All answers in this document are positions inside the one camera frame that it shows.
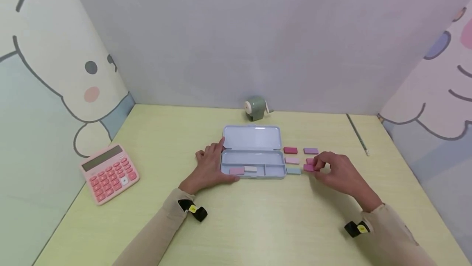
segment pink blush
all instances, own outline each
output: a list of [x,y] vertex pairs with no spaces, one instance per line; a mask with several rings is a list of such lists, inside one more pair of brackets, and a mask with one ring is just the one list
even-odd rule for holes
[[472,20],[469,20],[462,30],[461,43],[466,48],[472,49]]
[[91,86],[87,89],[84,94],[84,100],[86,102],[92,103],[95,102],[98,96],[100,95],[100,89],[96,86]]

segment open pencil case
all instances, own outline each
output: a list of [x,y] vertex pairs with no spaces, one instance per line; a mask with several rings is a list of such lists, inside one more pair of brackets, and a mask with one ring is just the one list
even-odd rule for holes
[[277,126],[229,125],[223,129],[225,137],[221,154],[221,172],[229,174],[233,167],[257,167],[246,171],[241,178],[283,179],[287,174],[280,129]]

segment blue eraser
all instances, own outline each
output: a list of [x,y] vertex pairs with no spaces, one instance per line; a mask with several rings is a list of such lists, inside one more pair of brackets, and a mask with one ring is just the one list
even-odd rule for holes
[[287,168],[287,174],[301,175],[302,170],[300,170],[299,168]]

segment pink calculator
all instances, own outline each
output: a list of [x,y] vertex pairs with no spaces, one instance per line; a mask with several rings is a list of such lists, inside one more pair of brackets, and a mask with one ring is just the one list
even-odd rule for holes
[[110,145],[82,161],[80,169],[99,206],[139,180],[136,167],[119,144]]

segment calculator display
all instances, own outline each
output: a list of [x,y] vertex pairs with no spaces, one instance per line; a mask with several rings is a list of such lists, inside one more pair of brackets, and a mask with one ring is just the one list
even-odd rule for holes
[[82,167],[87,172],[87,171],[93,169],[94,167],[98,166],[99,164],[103,163],[104,161],[109,160],[110,158],[114,157],[115,155],[119,154],[122,151],[123,151],[123,149],[121,149],[121,147],[119,147],[119,145],[115,146],[114,148],[110,149],[109,151],[106,151],[105,153],[97,156],[93,160],[88,161],[87,163],[84,163],[82,165]]

